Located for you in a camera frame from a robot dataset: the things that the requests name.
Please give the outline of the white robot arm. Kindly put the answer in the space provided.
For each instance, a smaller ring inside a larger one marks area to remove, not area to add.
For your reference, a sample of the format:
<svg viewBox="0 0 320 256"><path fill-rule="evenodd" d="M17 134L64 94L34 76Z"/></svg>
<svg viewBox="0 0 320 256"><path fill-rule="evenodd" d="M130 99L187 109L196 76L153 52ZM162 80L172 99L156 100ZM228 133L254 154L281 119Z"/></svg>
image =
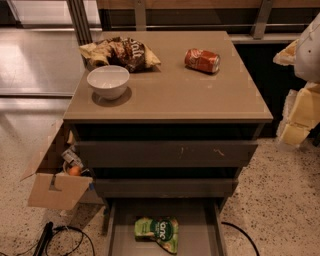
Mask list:
<svg viewBox="0 0 320 256"><path fill-rule="evenodd" d="M273 62L292 65L295 76L306 81L299 91L289 91L277 130L280 144L299 147L320 123L320 14Z"/></svg>

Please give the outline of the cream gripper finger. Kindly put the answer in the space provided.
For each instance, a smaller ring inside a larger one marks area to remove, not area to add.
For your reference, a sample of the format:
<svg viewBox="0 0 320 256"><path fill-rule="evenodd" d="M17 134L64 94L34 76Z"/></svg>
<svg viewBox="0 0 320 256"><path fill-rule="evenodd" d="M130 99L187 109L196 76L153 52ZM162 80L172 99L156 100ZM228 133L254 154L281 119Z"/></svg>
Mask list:
<svg viewBox="0 0 320 256"><path fill-rule="evenodd" d="M299 91L290 90L282 116L277 130L279 142L299 147L320 123L320 84L307 82Z"/></svg>
<svg viewBox="0 0 320 256"><path fill-rule="evenodd" d="M297 43L298 43L298 40L295 40L291 42L286 48L278 52L274 56L273 62L282 66L294 65Z"/></svg>

